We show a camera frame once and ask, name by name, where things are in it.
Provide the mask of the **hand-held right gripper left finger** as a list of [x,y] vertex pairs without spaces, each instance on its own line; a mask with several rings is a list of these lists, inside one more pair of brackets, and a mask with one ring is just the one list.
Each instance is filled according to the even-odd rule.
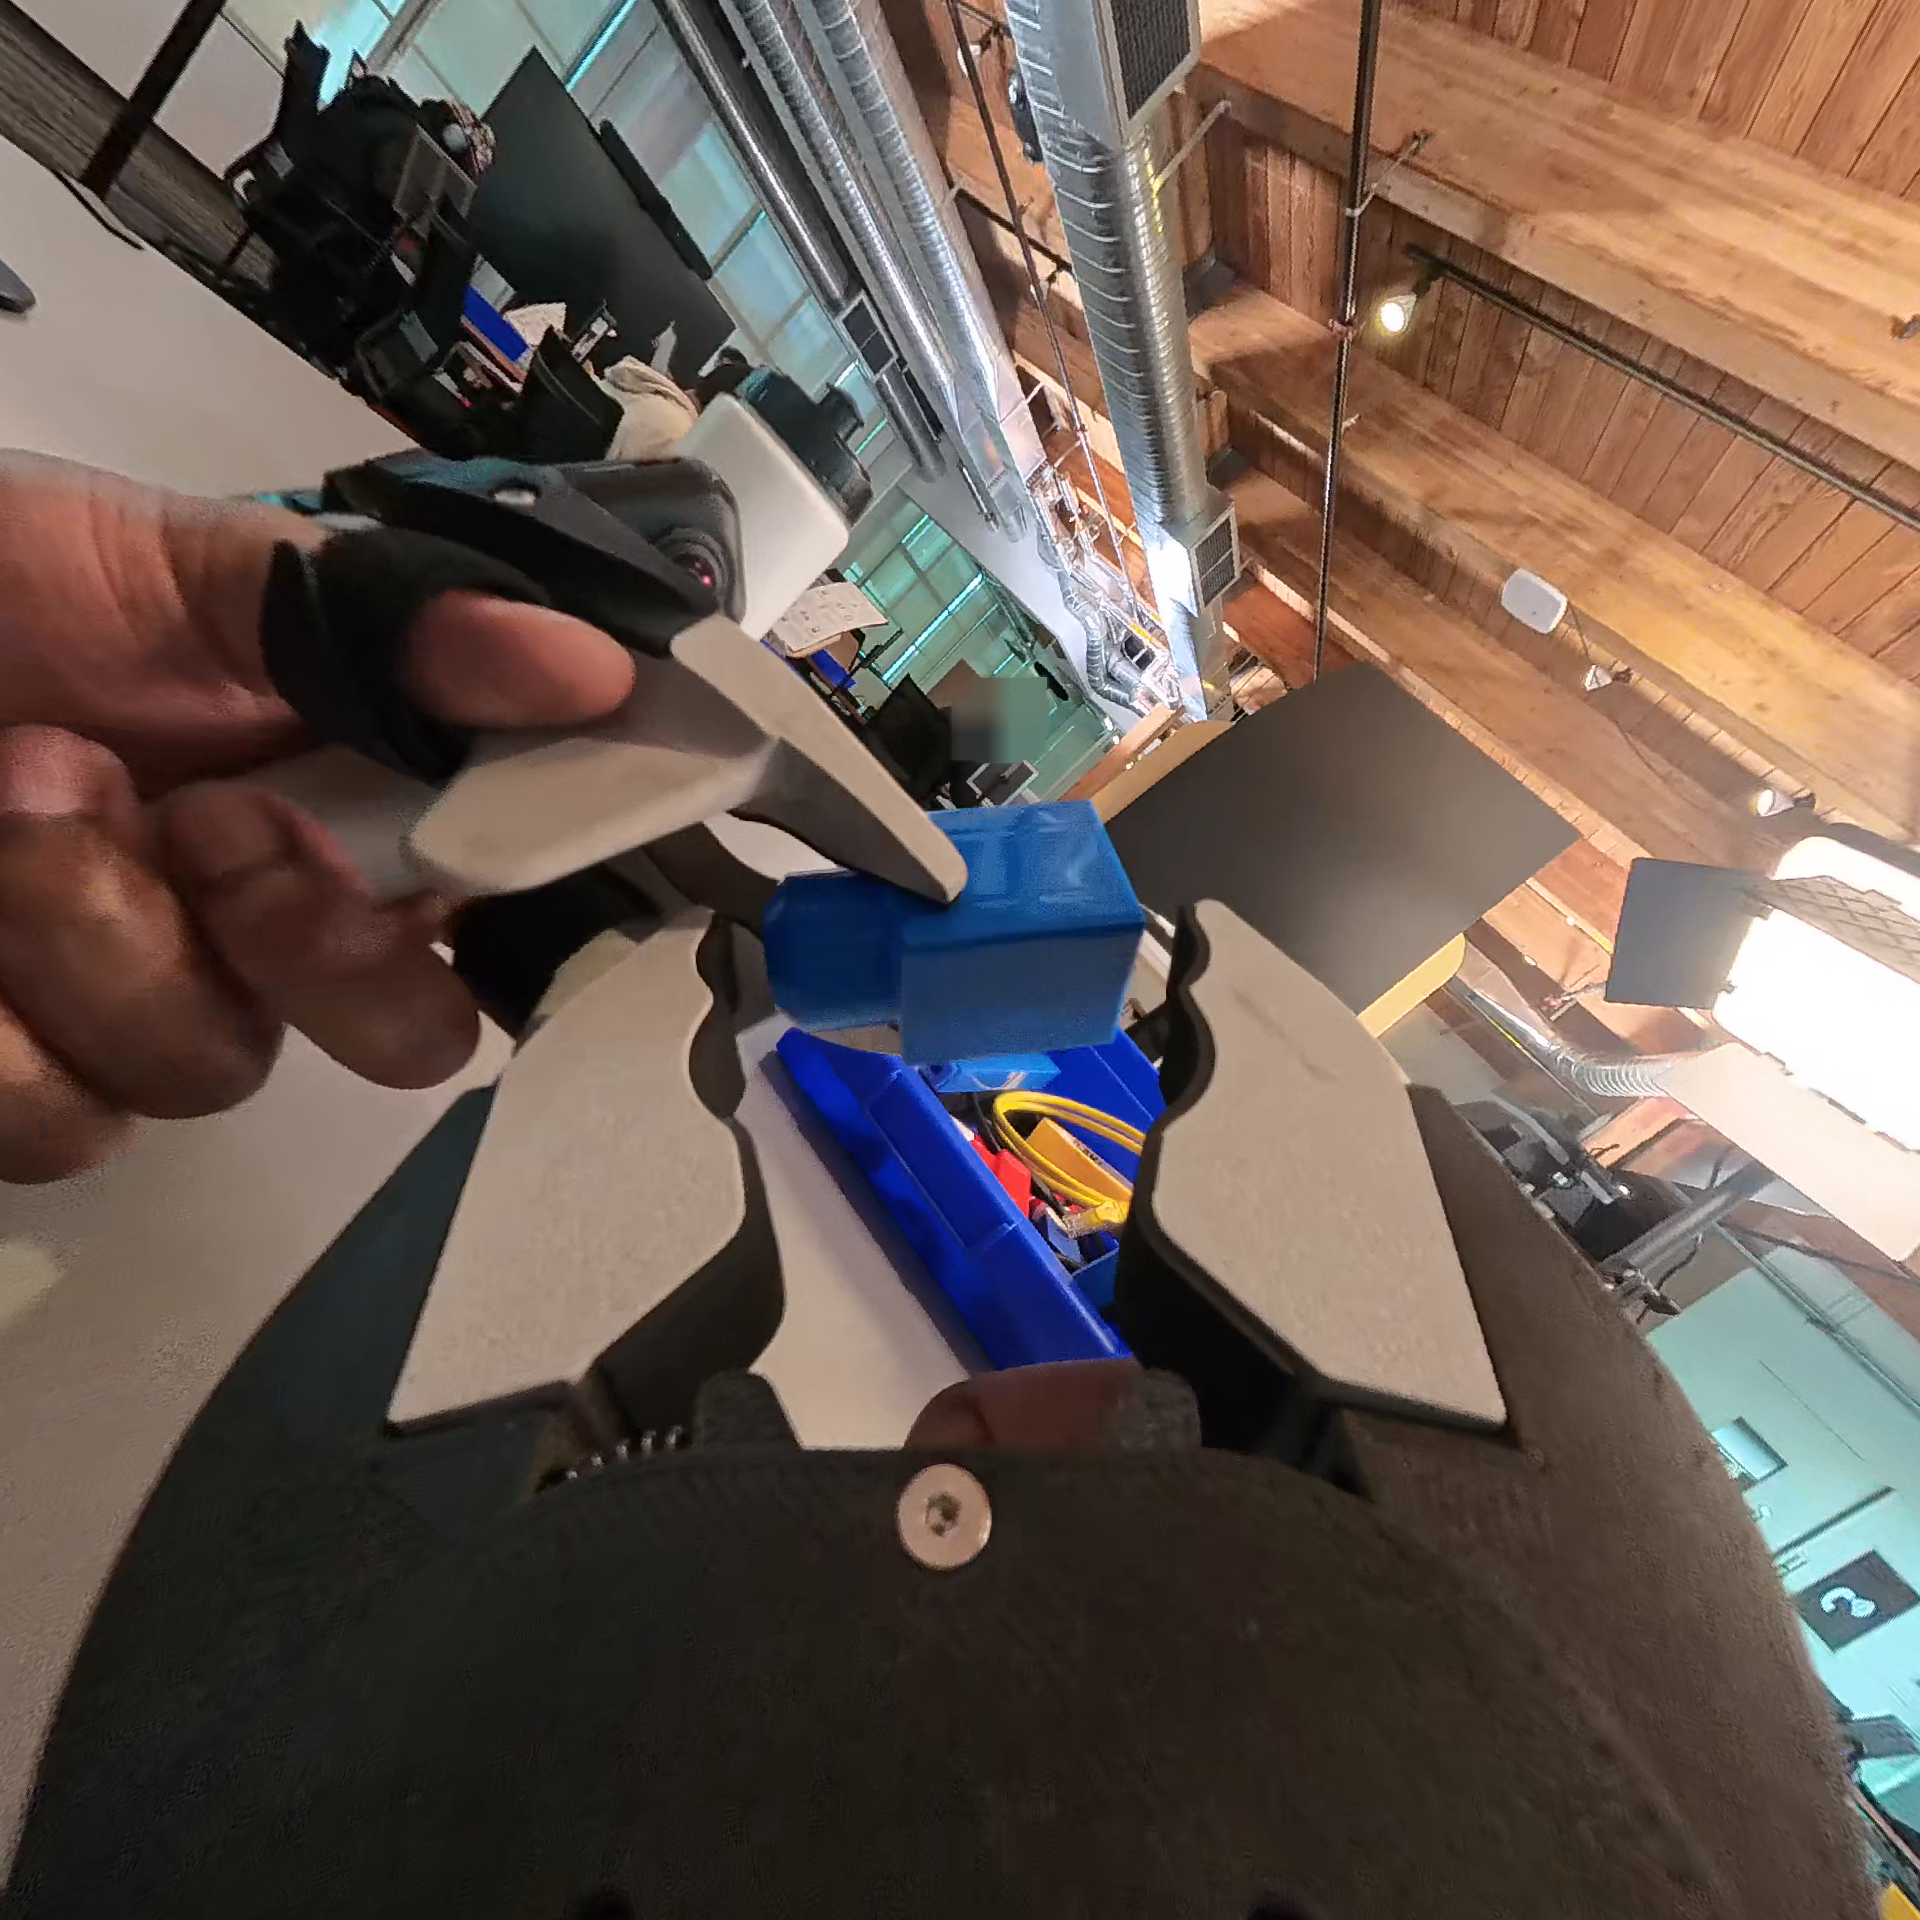
[[493,1088],[395,1436],[530,1413],[550,1450],[672,1450],[767,1353],[784,1285],[735,1012],[731,927],[701,908],[560,967]]

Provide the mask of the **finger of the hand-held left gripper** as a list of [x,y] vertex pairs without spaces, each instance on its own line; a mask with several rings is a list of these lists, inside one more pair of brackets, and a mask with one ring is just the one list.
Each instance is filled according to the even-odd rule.
[[475,747],[408,832],[413,869],[468,899],[522,893],[696,827],[752,797],[774,744],[750,728],[619,715]]
[[722,613],[679,633],[667,658],[707,686],[764,744],[747,795],[724,812],[784,832],[840,870],[951,905],[967,866],[835,712]]

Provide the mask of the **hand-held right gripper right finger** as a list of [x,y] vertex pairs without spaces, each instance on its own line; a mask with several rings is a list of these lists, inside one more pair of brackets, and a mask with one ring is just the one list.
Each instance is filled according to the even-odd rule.
[[1404,1073],[1224,904],[1173,934],[1164,1111],[1116,1257],[1124,1342],[1189,1386],[1218,1451],[1300,1465],[1348,1410],[1504,1429]]

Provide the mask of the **blue plastic block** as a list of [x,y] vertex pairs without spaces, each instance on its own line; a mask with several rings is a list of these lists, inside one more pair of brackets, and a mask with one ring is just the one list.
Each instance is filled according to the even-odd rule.
[[1147,929],[1088,802],[945,807],[951,904],[861,872],[783,879],[759,923],[774,1002],[816,1036],[887,1026],[913,1066],[1114,1038]]

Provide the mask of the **person's left hand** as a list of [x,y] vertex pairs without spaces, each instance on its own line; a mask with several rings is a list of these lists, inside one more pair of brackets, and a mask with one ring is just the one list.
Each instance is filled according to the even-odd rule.
[[308,747],[259,650],[283,546],[328,529],[34,453],[2,475],[2,1177],[230,1111],[285,1033],[387,1088],[468,1067],[449,904],[374,901],[238,776]]

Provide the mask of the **black monitor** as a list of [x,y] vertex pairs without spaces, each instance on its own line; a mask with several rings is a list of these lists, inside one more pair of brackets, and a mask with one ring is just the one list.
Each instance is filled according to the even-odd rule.
[[611,321],[615,344],[689,385],[731,334],[710,261],[611,123],[527,51],[483,110],[493,160],[471,232],[524,306]]

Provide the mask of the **blue plastic bin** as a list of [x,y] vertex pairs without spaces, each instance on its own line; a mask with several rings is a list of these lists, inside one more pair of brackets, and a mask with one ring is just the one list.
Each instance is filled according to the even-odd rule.
[[799,1029],[776,1052],[988,1367],[1128,1356],[1107,1315],[1114,1234],[1070,1269],[923,1069]]

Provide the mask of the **black office chair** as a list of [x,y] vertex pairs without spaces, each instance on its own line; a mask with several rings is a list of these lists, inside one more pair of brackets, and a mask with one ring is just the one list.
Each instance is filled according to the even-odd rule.
[[326,92],[328,48],[283,42],[268,131],[222,170],[240,237],[220,283],[283,344],[435,453],[481,448],[452,373],[465,338],[476,186],[493,137],[364,62]]

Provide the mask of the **silver corrugated pipe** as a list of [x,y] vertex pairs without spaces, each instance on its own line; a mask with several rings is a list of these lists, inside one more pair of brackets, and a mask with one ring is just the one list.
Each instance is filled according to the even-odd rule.
[[1038,532],[1039,445],[882,4],[659,4],[803,274],[927,477]]

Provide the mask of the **black light flag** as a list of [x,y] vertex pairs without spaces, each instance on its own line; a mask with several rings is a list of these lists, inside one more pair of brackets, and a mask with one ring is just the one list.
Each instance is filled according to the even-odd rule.
[[1764,913],[1759,882],[1757,872],[1637,857],[1618,901],[1604,1001],[1709,1015]]

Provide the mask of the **studio softbox light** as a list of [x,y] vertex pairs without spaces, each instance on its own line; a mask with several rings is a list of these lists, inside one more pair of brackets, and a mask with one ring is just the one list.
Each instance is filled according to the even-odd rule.
[[1915,850],[1831,827],[1747,886],[1717,1023],[1902,1149],[1917,1149]]

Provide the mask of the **black ceiling pole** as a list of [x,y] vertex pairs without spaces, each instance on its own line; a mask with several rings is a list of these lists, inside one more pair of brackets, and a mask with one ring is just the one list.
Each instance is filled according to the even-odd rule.
[[1311,680],[1318,680],[1324,668],[1330,642],[1332,555],[1340,487],[1340,440],[1358,321],[1358,254],[1363,211],[1372,203],[1368,167],[1373,151],[1372,129],[1378,88],[1380,14],[1380,1],[1360,1],[1353,128],[1348,143],[1348,164],[1340,181],[1338,270],[1337,303],[1332,315],[1332,396],[1321,470],[1321,545],[1316,562],[1316,598],[1311,613]]

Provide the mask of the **silver ventilation duct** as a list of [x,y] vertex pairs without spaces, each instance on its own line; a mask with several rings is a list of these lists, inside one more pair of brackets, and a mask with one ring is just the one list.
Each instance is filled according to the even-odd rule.
[[1192,1],[1002,4],[1189,721],[1233,702],[1218,605],[1235,510],[1208,482],[1184,268],[1162,208],[1164,104]]

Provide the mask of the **dark wall sign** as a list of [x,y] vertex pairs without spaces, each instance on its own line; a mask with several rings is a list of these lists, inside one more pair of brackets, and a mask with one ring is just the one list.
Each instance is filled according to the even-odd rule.
[[1863,1552],[1792,1593],[1803,1630],[1842,1653],[1917,1608],[1917,1586],[1878,1549]]

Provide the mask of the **black track light rail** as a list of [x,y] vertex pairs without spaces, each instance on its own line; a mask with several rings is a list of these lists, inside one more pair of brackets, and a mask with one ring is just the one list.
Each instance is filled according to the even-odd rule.
[[1406,257],[1422,270],[1419,292],[1425,292],[1435,279],[1456,284],[1473,298],[1495,308],[1501,315],[1524,321],[1526,326],[1545,334],[1558,344],[1586,355],[1590,360],[1604,366],[1608,371],[1614,371],[1625,379],[1637,382],[1639,386],[1678,403],[1683,409],[1712,421],[1717,428],[1732,432],[1739,443],[1753,445],[1762,448],[1768,457],[1792,467],[1795,473],[1812,477],[1825,484],[1827,489],[1842,494],[1843,498],[1878,511],[1881,516],[1902,525],[1910,535],[1917,532],[1917,511],[1913,507],[1904,505],[1900,498],[1885,494],[1875,484],[1854,480],[1851,473],[1843,473],[1827,458],[1815,457],[1799,445],[1792,445],[1788,438],[1755,424],[1747,414],[1735,411],[1718,397],[1689,386],[1669,373],[1660,373],[1646,366],[1644,360],[1633,359],[1630,355],[1603,342],[1598,336],[1571,321],[1557,319],[1537,303],[1513,296],[1504,286],[1494,284],[1487,275],[1477,275],[1475,270],[1442,257],[1441,252],[1432,252],[1425,246],[1410,242],[1406,247]]

